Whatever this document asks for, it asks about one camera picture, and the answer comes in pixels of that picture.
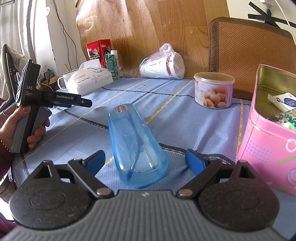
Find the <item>electrical outlet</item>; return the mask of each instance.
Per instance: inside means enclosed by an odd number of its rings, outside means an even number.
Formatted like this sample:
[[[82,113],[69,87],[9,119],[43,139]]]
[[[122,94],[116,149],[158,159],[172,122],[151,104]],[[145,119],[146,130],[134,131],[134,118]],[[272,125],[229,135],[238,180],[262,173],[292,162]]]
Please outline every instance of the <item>electrical outlet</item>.
[[[260,2],[267,7],[272,7],[274,5],[274,0],[260,0]]]

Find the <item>chair backrest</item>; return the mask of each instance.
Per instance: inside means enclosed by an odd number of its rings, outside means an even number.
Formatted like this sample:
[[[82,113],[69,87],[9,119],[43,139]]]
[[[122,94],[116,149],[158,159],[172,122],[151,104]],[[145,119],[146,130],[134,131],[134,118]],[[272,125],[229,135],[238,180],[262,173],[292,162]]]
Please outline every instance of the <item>chair backrest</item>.
[[[237,18],[216,18],[209,25],[208,71],[236,79],[234,97],[252,99],[259,64],[296,73],[292,35],[271,25]]]
[[[221,16],[229,16],[226,0],[80,0],[76,23],[87,59],[87,43],[111,39],[121,74],[139,76],[141,61],[167,42],[193,78],[207,70],[207,26]]]

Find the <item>wooden wall panel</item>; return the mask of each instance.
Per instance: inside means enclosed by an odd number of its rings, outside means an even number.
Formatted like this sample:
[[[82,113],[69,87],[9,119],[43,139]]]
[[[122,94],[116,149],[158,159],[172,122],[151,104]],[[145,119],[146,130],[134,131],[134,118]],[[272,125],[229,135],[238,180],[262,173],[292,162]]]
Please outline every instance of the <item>wooden wall panel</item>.
[[[76,22],[87,59],[87,43],[111,39],[122,75],[139,76],[140,62],[168,42],[192,78],[207,70],[207,26],[222,16],[229,17],[226,0],[81,0]]]

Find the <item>finger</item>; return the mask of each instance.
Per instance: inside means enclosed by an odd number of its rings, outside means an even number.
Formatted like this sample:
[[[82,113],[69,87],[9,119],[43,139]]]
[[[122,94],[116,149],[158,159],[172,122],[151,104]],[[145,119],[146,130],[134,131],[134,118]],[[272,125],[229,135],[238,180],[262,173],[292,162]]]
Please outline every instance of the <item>finger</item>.
[[[44,125],[45,125],[46,127],[49,127],[49,126],[50,126],[50,121],[49,121],[49,119],[47,119],[47,120],[44,122]]]
[[[21,118],[27,116],[30,113],[30,111],[31,111],[31,106],[29,106],[29,105],[27,105],[25,107],[19,107],[19,108],[16,109],[15,112],[13,112],[11,114],[11,116],[8,117],[7,121],[8,121],[8,123],[10,125],[14,125],[15,126],[17,124],[17,122]]]
[[[39,142],[39,141],[41,140],[41,138],[42,138],[42,137],[29,136],[29,137],[27,138],[27,142],[28,142],[29,144],[37,143],[37,142]]]
[[[41,137],[45,134],[45,126],[42,125],[34,131],[35,137]]]
[[[36,146],[37,146],[37,143],[29,144],[29,148],[30,148],[30,149],[33,149],[33,148],[35,148]]]

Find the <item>pink tin box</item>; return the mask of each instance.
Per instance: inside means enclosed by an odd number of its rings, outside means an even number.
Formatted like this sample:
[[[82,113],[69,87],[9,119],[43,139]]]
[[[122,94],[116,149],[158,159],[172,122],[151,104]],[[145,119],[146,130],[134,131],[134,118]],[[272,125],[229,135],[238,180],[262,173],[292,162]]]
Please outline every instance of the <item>pink tin box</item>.
[[[249,119],[236,162],[247,160],[266,183],[296,196],[296,132],[267,120],[281,113],[267,95],[296,96],[296,75],[259,65]]]

